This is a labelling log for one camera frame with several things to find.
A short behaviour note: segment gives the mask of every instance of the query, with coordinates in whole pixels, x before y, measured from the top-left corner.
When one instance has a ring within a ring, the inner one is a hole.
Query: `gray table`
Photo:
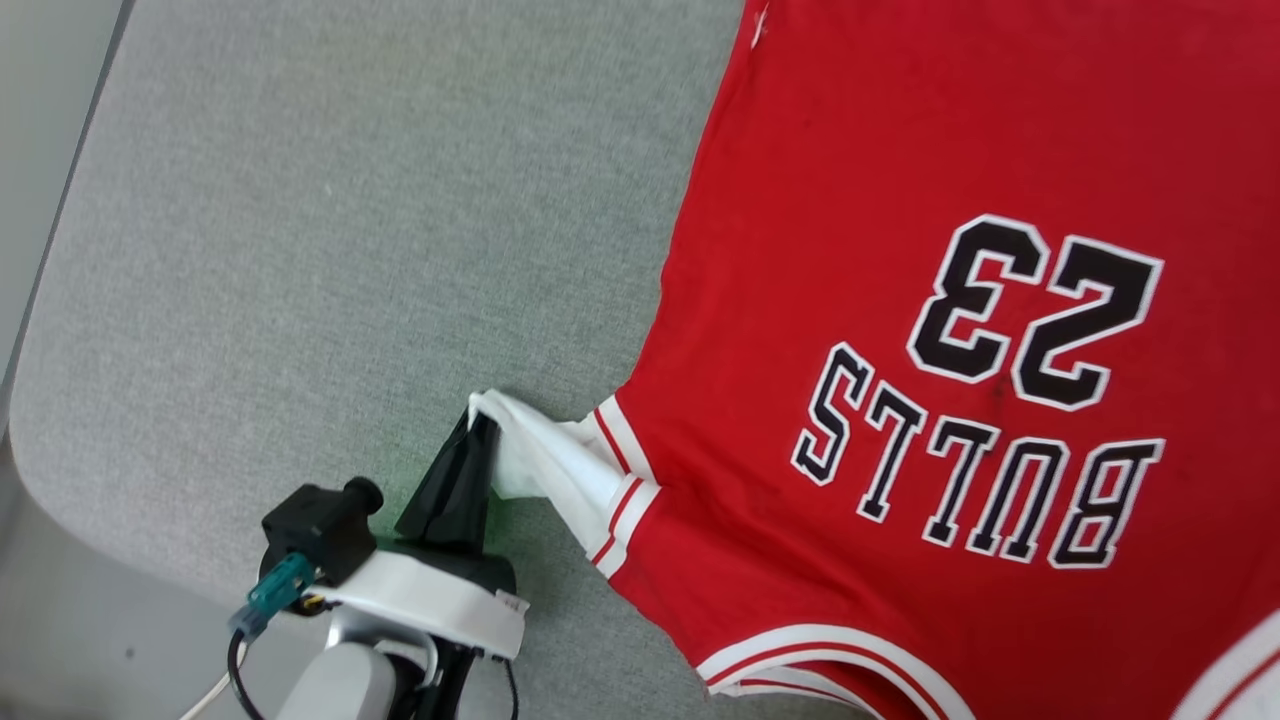
[[[402,506],[467,392],[588,413],[653,318],[740,12],[140,1],[18,365],[32,495],[230,603],[266,510],[355,474]],[[526,717],[847,716],[705,700],[545,502],[497,505],[490,534],[534,603]]]

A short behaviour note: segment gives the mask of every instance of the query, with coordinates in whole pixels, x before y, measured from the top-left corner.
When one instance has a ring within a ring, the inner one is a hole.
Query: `black cable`
[[[511,720],[520,720],[520,691],[516,689],[516,674],[511,670],[511,660],[502,659],[507,666],[507,682],[511,683]]]
[[[257,711],[257,707],[253,706],[253,701],[248,698],[248,693],[244,692],[244,680],[239,676],[239,664],[236,661],[239,656],[239,647],[243,643],[244,630],[236,630],[232,633],[232,644],[227,648],[227,674],[232,679],[232,691],[236,692],[236,700],[241,702],[241,707],[244,708],[244,714],[248,715],[250,720],[266,720],[262,717],[262,714]]]

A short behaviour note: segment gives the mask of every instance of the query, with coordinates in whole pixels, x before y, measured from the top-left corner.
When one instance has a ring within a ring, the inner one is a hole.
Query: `basketball jersey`
[[[472,409],[713,692],[1280,717],[1277,269],[1276,5],[753,0],[630,380]]]

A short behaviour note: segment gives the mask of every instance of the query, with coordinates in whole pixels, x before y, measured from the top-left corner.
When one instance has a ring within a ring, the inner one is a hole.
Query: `red fabric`
[[[613,585],[694,665],[780,625],[835,624],[908,650],[982,719],[1167,717],[1280,607],[1280,12],[771,0],[753,49],[764,12],[748,4],[662,306],[618,391],[663,492]],[[970,384],[923,372],[908,346],[952,233],[983,214],[1033,225],[1048,256],[1038,283],[982,265],[998,302],[951,336],[1011,340]],[[1098,297],[1047,291],[1070,234],[1164,261],[1144,322],[1053,360],[1111,370],[1074,411],[1011,378],[1032,322]],[[838,342],[876,379],[860,411],[842,406],[849,443],[819,486],[791,460]],[[877,523],[856,509],[893,427],[864,420],[879,380],[928,419]],[[925,452],[942,415],[1001,430],[951,547],[922,539],[956,462]],[[1070,450],[1029,562],[965,547],[1019,437]],[[1146,438],[1165,447],[1110,566],[1051,566],[1087,455]],[[901,697],[879,710],[916,712]]]

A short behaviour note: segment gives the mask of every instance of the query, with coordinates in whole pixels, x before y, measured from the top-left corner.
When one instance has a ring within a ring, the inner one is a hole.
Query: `black letter with white outline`
[[[819,486],[831,482],[840,459],[849,443],[849,419],[835,405],[836,388],[841,378],[846,380],[845,401],[854,409],[863,406],[867,387],[870,386],[876,369],[863,360],[847,342],[840,342],[827,355],[827,365],[822,369],[822,379],[814,387],[809,402],[809,419],[813,427],[827,436],[822,452],[815,451],[818,438],[808,428],[800,430],[791,465]]]
[[[1147,468],[1160,462],[1165,451],[1164,438],[1100,445],[1084,461],[1075,484],[1071,510],[1053,541],[1050,565],[1060,569],[1106,568],[1115,557],[1116,542],[1138,500],[1138,489]],[[1110,493],[1102,496],[1107,469],[1116,468],[1119,477]],[[1087,528],[1098,525],[1093,541],[1085,544]]]
[[[951,337],[957,319],[986,323],[1000,301],[1001,283],[979,282],[984,260],[1000,263],[1000,277],[1039,284],[1048,247],[1034,225],[980,215],[951,234],[946,258],[933,281],[933,297],[911,328],[906,351],[922,370],[965,383],[995,375],[1005,363],[1009,337],[975,329],[968,340]]]
[[[947,489],[938,502],[938,511],[929,516],[920,537],[934,544],[951,547],[959,530],[955,520],[964,497],[969,492],[978,465],[998,438],[1000,430],[991,425],[947,415],[938,418],[933,427],[933,437],[929,439],[929,455],[946,457],[952,446],[959,446],[961,450],[947,480]]]
[[[888,512],[886,498],[888,491],[893,488],[899,468],[902,466],[906,448],[915,436],[920,434],[920,428],[929,416],[923,407],[911,402],[909,397],[882,379],[876,386],[876,397],[872,398],[872,406],[867,410],[867,421],[877,430],[883,432],[886,414],[893,415],[897,423],[888,442],[884,443],[884,452],[881,454],[879,465],[872,477],[872,487],[867,489],[867,495],[863,496],[863,502],[858,507],[859,515],[877,523],[883,523],[884,515]]]
[[[1033,460],[1039,460],[1030,491],[1027,495],[1027,502],[1023,503],[1018,528],[1000,550],[1001,557],[1030,562],[1036,553],[1036,538],[1039,537],[1041,528],[1044,525],[1044,516],[1053,495],[1057,493],[1057,486],[1062,479],[1062,470],[1066,468],[1070,455],[1070,448],[1060,439],[1024,437],[1010,443],[1000,465],[1000,473],[996,475],[996,483],[991,487],[991,495],[987,497],[982,519],[969,534],[969,542],[965,547],[982,555],[995,555],[996,547],[1000,546],[1000,532],[1005,527],[1010,506],[1018,495],[1018,487],[1027,474],[1027,466]]]
[[[1102,400],[1108,368],[1076,361],[1070,372],[1053,359],[1076,347],[1142,324],[1156,292],[1164,261],[1123,247],[1068,236],[1050,292],[1080,300],[1087,290],[1102,297],[1027,328],[1014,359],[1014,388],[1023,400],[1075,411]]]

